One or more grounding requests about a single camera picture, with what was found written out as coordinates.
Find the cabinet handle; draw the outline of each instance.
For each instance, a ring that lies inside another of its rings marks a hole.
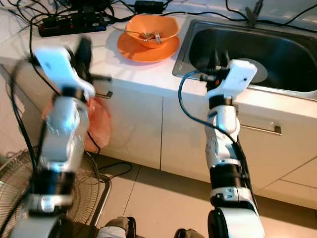
[[[96,97],[110,99],[113,93],[108,91],[107,94],[96,93]]]
[[[265,130],[262,128],[258,128],[258,127],[254,127],[254,126],[249,126],[249,125],[240,125],[243,128],[247,128],[247,129],[251,129],[251,130],[257,130],[257,131],[262,131],[262,132],[266,132],[266,133],[270,133],[270,134],[274,134],[274,135],[282,135],[282,129],[280,126],[274,126],[274,130]]]

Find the drain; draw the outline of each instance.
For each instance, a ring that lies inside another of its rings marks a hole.
[[[257,68],[258,71],[256,75],[253,77],[251,83],[260,83],[266,80],[267,78],[267,69],[263,66],[263,64],[253,60],[253,59],[248,59],[248,58],[239,58],[238,60],[245,60],[248,61],[252,64],[254,64]]]

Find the orange bowl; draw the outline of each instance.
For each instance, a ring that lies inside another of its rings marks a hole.
[[[129,36],[136,39],[141,45],[147,48],[159,48],[166,43],[167,40],[177,35],[179,28],[176,20],[168,16],[153,15],[136,15],[126,25],[127,31],[149,32],[158,31],[162,40],[162,44],[156,42],[155,39],[143,41],[144,38],[138,33],[127,32]]]

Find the tiled floor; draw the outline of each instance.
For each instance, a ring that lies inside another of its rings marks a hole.
[[[116,162],[99,157],[99,166]],[[127,167],[105,170],[117,174]],[[209,184],[133,165],[130,173],[112,180],[112,190],[99,221],[103,226],[117,216],[133,216],[137,233],[145,238],[172,238],[178,228],[193,228],[205,237]],[[266,238],[316,238],[317,215],[314,210],[264,197],[257,197]]]

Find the spoon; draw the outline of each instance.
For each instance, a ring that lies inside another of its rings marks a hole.
[[[145,38],[145,40],[149,40],[149,39],[155,37],[155,35],[154,35],[153,33],[149,33],[149,32],[127,31],[127,30],[124,30],[124,29],[117,28],[117,27],[115,27],[115,26],[113,26],[113,28],[116,29],[116,30],[119,30],[119,31],[123,31],[123,32],[137,33],[137,34],[139,34],[140,36],[142,36],[143,38]]]

